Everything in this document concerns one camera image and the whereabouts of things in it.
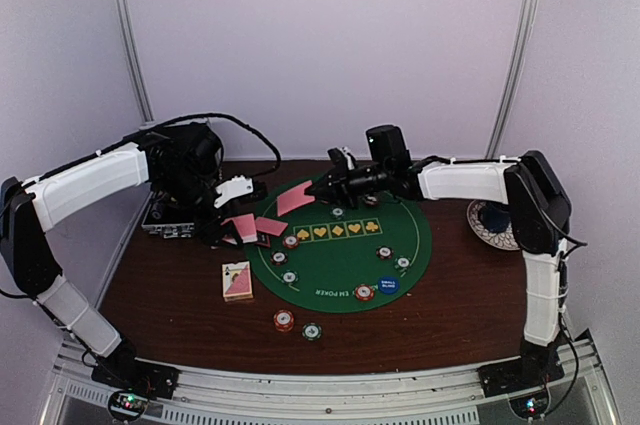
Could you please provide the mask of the green chip top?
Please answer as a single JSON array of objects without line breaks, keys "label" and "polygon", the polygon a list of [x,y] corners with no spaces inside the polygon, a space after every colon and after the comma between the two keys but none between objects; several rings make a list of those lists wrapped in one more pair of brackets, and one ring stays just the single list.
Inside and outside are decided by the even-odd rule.
[{"label": "green chip top", "polygon": [[330,213],[331,216],[336,220],[343,219],[346,215],[345,209],[342,207],[334,207],[331,209]]}]

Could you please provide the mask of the red-backed card deck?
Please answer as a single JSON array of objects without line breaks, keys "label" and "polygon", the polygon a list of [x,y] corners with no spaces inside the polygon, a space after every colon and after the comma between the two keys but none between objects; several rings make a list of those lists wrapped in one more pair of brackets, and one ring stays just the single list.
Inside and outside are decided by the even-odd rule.
[{"label": "red-backed card deck", "polygon": [[244,243],[254,243],[257,241],[257,228],[255,217],[252,213],[230,217],[223,222],[223,225],[233,223],[235,229]]}]

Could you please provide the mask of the dealt card top player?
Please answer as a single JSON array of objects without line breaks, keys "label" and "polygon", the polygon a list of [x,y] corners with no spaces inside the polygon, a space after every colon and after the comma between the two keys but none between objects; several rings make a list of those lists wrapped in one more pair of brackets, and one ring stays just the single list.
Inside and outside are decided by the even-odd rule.
[{"label": "dealt card top player", "polygon": [[277,216],[283,217],[298,208],[313,203],[316,197],[306,193],[311,185],[312,181],[307,180],[281,193],[276,199]]}]

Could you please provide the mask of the dealt card player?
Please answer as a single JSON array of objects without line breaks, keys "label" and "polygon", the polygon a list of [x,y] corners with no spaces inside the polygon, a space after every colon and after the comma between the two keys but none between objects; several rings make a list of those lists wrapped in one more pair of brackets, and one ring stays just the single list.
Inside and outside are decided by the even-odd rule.
[{"label": "dealt card player", "polygon": [[255,226],[258,232],[276,237],[281,236],[288,228],[286,222],[267,217],[257,217],[255,219]]},{"label": "dealt card player", "polygon": [[316,197],[306,193],[311,185],[312,181],[307,180],[281,193],[276,199],[277,216],[283,217],[298,208],[313,203]]}]

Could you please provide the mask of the brown chip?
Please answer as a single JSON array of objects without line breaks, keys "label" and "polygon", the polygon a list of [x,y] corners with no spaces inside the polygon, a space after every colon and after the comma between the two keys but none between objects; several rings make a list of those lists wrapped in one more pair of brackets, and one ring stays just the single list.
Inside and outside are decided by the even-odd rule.
[{"label": "brown chip", "polygon": [[376,249],[376,256],[382,260],[390,259],[393,256],[393,250],[388,246],[380,246]]},{"label": "brown chip", "polygon": [[288,255],[283,251],[275,251],[271,254],[270,262],[275,266],[284,265],[288,262]]}]

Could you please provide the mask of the orange chip bottom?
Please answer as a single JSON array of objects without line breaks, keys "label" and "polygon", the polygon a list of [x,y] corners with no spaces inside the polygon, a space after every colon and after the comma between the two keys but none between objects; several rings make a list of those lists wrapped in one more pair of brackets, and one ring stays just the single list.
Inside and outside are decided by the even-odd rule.
[{"label": "orange chip bottom", "polygon": [[359,301],[368,302],[374,298],[375,290],[369,285],[361,284],[355,288],[354,296]]}]

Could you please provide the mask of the blue small blind button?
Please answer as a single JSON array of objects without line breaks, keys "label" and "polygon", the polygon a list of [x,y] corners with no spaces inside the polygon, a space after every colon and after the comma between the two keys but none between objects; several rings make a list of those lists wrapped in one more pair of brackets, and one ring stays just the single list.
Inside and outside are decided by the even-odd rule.
[{"label": "blue small blind button", "polygon": [[400,290],[400,281],[396,277],[385,276],[378,279],[378,291],[384,295],[394,295]]}]

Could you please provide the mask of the orange chip stack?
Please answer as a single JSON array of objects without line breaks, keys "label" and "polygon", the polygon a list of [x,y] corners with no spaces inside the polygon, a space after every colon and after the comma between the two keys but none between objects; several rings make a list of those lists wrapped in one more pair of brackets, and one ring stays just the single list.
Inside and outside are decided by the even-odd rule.
[{"label": "orange chip stack", "polygon": [[289,310],[279,310],[273,316],[274,327],[279,332],[289,332],[294,328],[294,315]]}]

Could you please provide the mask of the green chip stack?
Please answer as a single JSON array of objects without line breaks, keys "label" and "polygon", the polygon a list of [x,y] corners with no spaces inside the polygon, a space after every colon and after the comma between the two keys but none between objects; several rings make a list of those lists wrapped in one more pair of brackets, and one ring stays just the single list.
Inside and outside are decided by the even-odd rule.
[{"label": "green chip stack", "polygon": [[322,337],[323,329],[319,324],[309,322],[303,325],[301,334],[308,341],[316,341]]}]

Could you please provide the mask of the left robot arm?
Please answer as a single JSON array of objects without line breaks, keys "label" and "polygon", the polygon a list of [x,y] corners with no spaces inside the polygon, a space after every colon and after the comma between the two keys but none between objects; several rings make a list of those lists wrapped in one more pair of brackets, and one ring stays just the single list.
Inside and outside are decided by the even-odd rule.
[{"label": "left robot arm", "polygon": [[75,335],[123,389],[143,381],[143,366],[133,346],[65,277],[46,234],[76,212],[148,183],[193,216],[205,243],[217,245],[238,234],[225,219],[226,206],[254,190],[245,176],[216,182],[222,156],[208,124],[165,125],[28,183],[11,177],[1,186],[1,256],[15,285]]}]

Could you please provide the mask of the dark blue cup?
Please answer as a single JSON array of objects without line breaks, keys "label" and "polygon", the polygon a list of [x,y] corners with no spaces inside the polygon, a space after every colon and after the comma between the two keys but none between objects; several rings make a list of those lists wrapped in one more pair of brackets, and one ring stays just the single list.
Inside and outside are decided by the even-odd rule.
[{"label": "dark blue cup", "polygon": [[503,233],[511,223],[509,208],[493,202],[487,202],[480,209],[478,219],[482,226],[491,233]]}]

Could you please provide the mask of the patterned ceramic plate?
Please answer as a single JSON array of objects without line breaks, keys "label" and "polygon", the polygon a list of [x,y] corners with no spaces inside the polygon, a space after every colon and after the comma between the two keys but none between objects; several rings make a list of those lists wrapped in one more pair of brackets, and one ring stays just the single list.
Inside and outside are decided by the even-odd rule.
[{"label": "patterned ceramic plate", "polygon": [[519,251],[511,223],[508,222],[504,231],[494,232],[485,228],[480,220],[480,211],[487,204],[486,201],[473,200],[467,207],[466,218],[473,233],[485,244],[502,251]]}]

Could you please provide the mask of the aluminium front rail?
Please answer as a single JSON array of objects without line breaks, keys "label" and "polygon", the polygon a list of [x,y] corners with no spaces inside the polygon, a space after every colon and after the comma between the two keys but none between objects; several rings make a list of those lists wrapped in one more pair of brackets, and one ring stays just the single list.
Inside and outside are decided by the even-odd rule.
[{"label": "aluminium front rail", "polygon": [[548,392],[543,424],[618,424],[610,384],[589,338],[558,350],[565,375],[488,396],[476,364],[364,375],[269,375],[181,366],[174,395],[142,424],[526,424],[525,398]]}]

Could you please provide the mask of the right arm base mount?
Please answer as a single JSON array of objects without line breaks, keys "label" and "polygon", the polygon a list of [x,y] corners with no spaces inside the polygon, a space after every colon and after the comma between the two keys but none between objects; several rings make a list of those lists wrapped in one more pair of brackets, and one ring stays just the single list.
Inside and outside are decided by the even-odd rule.
[{"label": "right arm base mount", "polygon": [[536,366],[527,369],[521,359],[484,365],[477,372],[486,398],[543,387],[565,376],[563,368],[555,363],[546,370]]}]

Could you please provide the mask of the right frame post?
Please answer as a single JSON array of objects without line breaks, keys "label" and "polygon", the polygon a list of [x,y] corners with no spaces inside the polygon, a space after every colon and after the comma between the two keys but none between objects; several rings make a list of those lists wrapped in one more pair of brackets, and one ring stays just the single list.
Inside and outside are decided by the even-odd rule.
[{"label": "right frame post", "polygon": [[534,27],[539,0],[521,0],[520,11],[511,57],[499,101],[497,115],[485,151],[486,159],[498,156],[499,147],[507,129],[509,116],[515,103],[522,75],[526,51]]}]

